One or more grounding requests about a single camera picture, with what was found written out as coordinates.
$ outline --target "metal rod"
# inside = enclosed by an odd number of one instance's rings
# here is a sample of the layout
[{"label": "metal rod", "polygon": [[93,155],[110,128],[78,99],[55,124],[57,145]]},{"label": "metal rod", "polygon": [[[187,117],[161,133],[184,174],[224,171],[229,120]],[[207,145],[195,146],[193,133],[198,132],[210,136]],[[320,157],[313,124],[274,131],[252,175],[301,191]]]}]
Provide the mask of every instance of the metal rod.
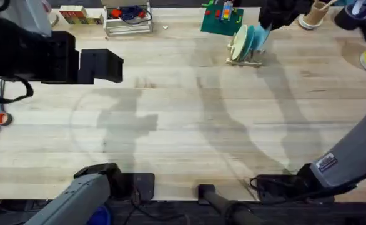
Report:
[{"label": "metal rod", "polygon": [[[229,204],[229,200],[221,197],[214,192],[207,191],[204,193],[204,199],[209,202],[209,204],[219,213],[222,214],[223,210]],[[241,208],[236,212],[233,212],[232,218],[235,224],[238,225],[263,225],[265,224],[263,220],[253,215],[248,209]]]}]

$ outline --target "blue object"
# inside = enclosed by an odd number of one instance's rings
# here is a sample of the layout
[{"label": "blue object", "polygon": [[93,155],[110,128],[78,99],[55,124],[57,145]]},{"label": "blue object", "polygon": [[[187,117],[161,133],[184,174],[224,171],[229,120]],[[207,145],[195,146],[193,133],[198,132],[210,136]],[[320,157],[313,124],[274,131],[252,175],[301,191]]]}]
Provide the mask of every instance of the blue object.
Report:
[{"label": "blue object", "polygon": [[255,33],[255,27],[253,25],[251,25],[250,27],[248,27],[247,38],[245,39],[244,47],[240,54],[241,61],[243,61],[245,59],[245,57],[248,55],[248,53],[250,52],[252,41],[254,40],[254,36],[255,36],[254,33]]},{"label": "blue object", "polygon": [[362,19],[366,16],[366,0],[356,0],[355,4],[352,5],[352,9],[357,9],[355,14],[352,14],[356,18]]},{"label": "blue object", "polygon": [[101,206],[90,217],[87,225],[111,225],[111,213],[106,206]]},{"label": "blue object", "polygon": [[254,40],[252,41],[250,48],[253,50],[261,50],[262,46],[265,44],[267,38],[269,37],[271,29],[272,25],[270,25],[268,29],[264,29],[261,25],[258,25],[255,28]]},{"label": "blue object", "polygon": [[354,3],[355,0],[339,0],[338,2],[335,3],[336,6],[345,6],[348,4],[352,4]]}]

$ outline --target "wooden table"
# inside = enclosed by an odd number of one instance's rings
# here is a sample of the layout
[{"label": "wooden table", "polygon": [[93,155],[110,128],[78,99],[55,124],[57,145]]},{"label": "wooden table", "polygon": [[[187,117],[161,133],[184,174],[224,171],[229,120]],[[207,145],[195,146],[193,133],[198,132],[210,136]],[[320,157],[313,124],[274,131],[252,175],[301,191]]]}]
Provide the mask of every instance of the wooden table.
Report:
[{"label": "wooden table", "polygon": [[[101,26],[61,18],[56,29],[75,35],[78,49],[124,58],[125,81],[35,83],[34,97],[9,105],[0,199],[54,198],[80,168],[115,162],[154,173],[155,199],[195,199],[198,184],[213,183],[226,198],[254,200],[243,179],[296,172],[366,113],[366,44],[335,26],[338,8],[316,31],[294,22],[272,32],[259,69],[225,64],[230,37],[200,32],[204,10],[154,9],[153,34],[109,40]],[[258,13],[245,9],[244,24],[257,24]],[[7,83],[6,96],[22,93]],[[337,199],[366,201],[366,181]]]}]

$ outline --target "black mount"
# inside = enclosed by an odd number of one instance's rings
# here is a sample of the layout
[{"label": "black mount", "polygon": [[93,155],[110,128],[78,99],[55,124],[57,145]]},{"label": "black mount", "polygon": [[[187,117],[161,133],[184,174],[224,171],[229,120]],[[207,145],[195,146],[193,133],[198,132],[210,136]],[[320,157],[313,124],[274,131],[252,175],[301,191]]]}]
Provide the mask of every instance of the black mount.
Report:
[{"label": "black mount", "polygon": [[349,184],[332,189],[324,188],[315,177],[310,164],[305,164],[296,175],[258,175],[255,177],[258,198],[262,202],[305,201],[333,203],[334,196],[349,192],[356,185]]},{"label": "black mount", "polygon": [[141,201],[150,201],[154,197],[155,175],[152,173],[124,173],[116,163],[104,163],[88,166],[75,173],[74,178],[87,174],[103,174],[109,181],[111,197],[128,200],[139,193]]}]

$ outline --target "dish rack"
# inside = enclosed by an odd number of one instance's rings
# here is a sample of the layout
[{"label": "dish rack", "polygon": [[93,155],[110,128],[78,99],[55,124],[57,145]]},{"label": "dish rack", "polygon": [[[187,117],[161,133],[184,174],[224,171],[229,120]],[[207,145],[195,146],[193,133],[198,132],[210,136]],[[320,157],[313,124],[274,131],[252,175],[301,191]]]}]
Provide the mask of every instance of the dish rack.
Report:
[{"label": "dish rack", "polygon": [[249,53],[246,55],[244,59],[232,59],[232,45],[234,42],[235,35],[233,35],[232,40],[227,45],[227,49],[229,50],[229,57],[226,59],[226,63],[230,65],[238,65],[238,66],[252,66],[252,67],[260,67],[263,65],[265,50],[255,50],[250,49]]},{"label": "dish rack", "polygon": [[[107,36],[116,36],[122,34],[137,34],[137,33],[151,33],[153,32],[154,23],[152,22],[151,15],[151,7],[150,2],[148,0],[130,0],[130,1],[110,1],[110,0],[102,0],[102,3],[105,5],[104,10],[106,17],[104,18],[103,28],[107,34]],[[121,19],[110,19],[109,12],[110,10],[123,6],[131,6],[138,5],[146,10],[146,16],[144,18],[136,17],[127,22],[129,23],[139,23],[140,24],[128,24]]]}]

